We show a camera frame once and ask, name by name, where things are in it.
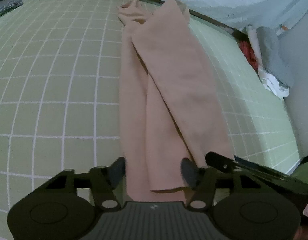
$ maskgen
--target pink object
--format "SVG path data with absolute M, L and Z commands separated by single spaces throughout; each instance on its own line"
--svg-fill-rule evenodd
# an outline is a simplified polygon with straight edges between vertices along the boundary
M 127 195 L 185 201 L 191 191 L 182 158 L 199 167 L 209 151 L 234 158 L 209 59 L 190 33 L 188 8 L 175 0 L 153 14 L 130 0 L 118 17 L 125 25 L 119 103 Z

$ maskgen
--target green grid mat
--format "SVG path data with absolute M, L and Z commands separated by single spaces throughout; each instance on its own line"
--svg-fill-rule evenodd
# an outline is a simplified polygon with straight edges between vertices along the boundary
M 10 207 L 53 175 L 121 155 L 116 6 L 126 1 L 24 0 L 0 18 L 0 237 L 12 240 Z M 299 155 L 284 104 L 230 35 L 196 17 L 190 28 L 211 60 L 233 152 L 288 172 Z

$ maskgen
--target gray wall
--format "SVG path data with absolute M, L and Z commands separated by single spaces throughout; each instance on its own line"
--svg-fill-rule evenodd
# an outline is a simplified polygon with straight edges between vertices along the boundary
M 293 67 L 295 85 L 286 98 L 301 157 L 308 155 L 308 11 L 294 28 L 282 34 L 280 54 Z

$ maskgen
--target white logo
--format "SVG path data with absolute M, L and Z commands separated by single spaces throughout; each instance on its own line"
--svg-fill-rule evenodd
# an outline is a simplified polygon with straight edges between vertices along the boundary
M 155 210 L 156 208 L 158 208 L 158 205 L 152 205 L 152 206 L 150 206 L 150 208 L 152 209 L 152 210 Z

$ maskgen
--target ribbed gray panel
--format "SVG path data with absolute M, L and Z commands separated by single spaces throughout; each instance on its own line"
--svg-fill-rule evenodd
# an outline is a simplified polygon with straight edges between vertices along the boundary
M 127 202 L 118 212 L 105 213 L 81 240 L 229 240 L 203 213 L 186 210 L 181 202 Z

